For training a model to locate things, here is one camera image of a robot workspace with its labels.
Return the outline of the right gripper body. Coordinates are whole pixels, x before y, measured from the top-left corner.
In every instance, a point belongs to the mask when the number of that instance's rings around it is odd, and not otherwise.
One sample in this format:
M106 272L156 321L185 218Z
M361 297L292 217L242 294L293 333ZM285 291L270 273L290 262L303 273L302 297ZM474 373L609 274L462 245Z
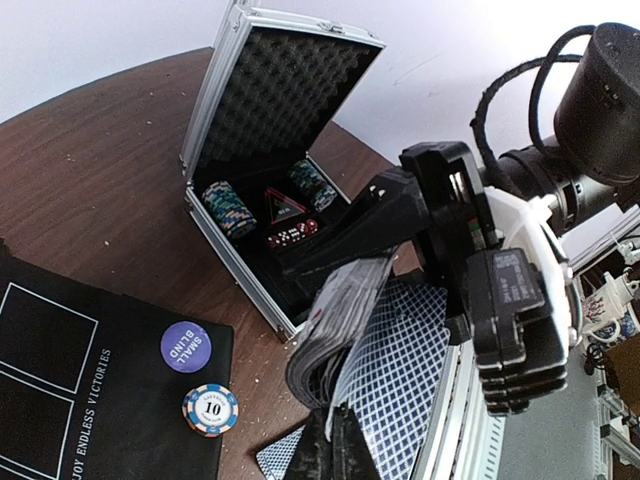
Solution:
M573 273L541 198L487 186L463 142L403 150L427 220L413 239L425 277L465 324L491 415L525 411L564 389L582 318Z

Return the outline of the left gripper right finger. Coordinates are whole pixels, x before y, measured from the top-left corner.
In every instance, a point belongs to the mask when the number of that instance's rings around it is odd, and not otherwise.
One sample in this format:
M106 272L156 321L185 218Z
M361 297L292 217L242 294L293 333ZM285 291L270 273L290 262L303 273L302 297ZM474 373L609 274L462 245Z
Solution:
M332 473L337 480L379 480L358 419L347 404L334 410Z

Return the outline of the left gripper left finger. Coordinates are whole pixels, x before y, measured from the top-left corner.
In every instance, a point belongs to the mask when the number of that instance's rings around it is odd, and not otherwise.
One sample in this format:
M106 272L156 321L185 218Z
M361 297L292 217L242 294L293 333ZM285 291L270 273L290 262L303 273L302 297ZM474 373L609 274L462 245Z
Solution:
M310 412L285 480L330 480L333 477L331 443L325 436L327 416L327 409Z

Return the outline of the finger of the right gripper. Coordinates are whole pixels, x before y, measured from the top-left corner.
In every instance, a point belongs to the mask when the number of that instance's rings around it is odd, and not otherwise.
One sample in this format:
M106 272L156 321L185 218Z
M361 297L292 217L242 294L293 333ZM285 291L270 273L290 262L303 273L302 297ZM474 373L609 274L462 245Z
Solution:
M425 228L425 200L414 174L392 167L373 177L335 224L282 257L289 277L375 257Z

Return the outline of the chip row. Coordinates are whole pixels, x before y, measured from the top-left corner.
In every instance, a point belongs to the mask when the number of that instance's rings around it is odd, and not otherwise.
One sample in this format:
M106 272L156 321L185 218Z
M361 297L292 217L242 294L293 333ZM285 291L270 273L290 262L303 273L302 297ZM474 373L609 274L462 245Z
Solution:
M226 180L213 182L201 200L227 238L241 238L257 226L253 214Z
M328 208L337 196L335 189L307 159L292 165L287 176L317 212Z

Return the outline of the poker chip stack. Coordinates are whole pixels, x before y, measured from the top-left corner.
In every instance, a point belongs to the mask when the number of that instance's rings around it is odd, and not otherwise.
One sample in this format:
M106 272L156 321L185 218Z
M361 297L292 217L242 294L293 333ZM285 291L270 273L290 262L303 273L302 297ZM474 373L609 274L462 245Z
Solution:
M236 396L219 384L204 384L191 389L184 396L181 409L189 427L207 438L228 432L239 417Z

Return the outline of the playing card deck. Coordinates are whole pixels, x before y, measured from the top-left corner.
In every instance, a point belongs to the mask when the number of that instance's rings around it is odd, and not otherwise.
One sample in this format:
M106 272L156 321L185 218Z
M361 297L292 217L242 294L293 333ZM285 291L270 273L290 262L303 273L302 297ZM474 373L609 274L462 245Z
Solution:
M408 479L424 443L450 332L448 292L391 273L390 256L329 275L286 368L293 396L311 412L352 409L380 479Z

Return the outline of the purple small blind button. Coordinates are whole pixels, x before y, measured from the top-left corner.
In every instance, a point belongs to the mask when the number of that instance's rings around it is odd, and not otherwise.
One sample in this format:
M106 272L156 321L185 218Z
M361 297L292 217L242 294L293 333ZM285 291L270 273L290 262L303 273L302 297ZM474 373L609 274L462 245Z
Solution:
M208 333L192 321L171 324L160 341L160 352L165 364L183 374L203 369L211 359L212 351Z

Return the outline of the aluminium poker case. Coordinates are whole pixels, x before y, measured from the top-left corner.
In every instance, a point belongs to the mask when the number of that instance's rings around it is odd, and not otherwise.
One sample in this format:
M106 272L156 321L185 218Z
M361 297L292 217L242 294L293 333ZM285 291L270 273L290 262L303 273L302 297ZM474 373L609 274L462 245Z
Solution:
M282 341L301 331L326 278L322 272L288 277L282 257L309 245L350 204L312 159L311 147L383 49L363 28L254 1L233 1L223 16L180 153L185 200L211 248ZM337 192L322 212L287 176L303 159ZM219 180L229 182L257 220L241 238L227 238L201 200ZM271 225L268 187L307 213ZM314 236L279 250L268 247L268 235L308 219L319 224Z

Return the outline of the black poker mat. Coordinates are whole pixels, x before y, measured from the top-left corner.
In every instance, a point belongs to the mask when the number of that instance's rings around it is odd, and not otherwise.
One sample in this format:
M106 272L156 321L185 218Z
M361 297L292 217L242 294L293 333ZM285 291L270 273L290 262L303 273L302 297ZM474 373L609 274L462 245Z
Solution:
M197 321L206 361L161 346L181 316L1 254L1 475L214 479L222 443L183 418L187 392L227 385L234 332Z

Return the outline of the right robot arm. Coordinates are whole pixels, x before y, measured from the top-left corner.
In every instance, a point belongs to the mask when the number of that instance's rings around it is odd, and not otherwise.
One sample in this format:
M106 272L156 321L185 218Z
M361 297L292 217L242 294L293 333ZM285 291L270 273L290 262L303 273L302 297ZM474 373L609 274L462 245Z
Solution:
M330 271L412 241L428 283L471 341L488 412L518 414L566 385L583 324L558 238L639 185L608 185L578 170L554 138L478 166L462 142L406 148L339 220L283 256L286 275Z

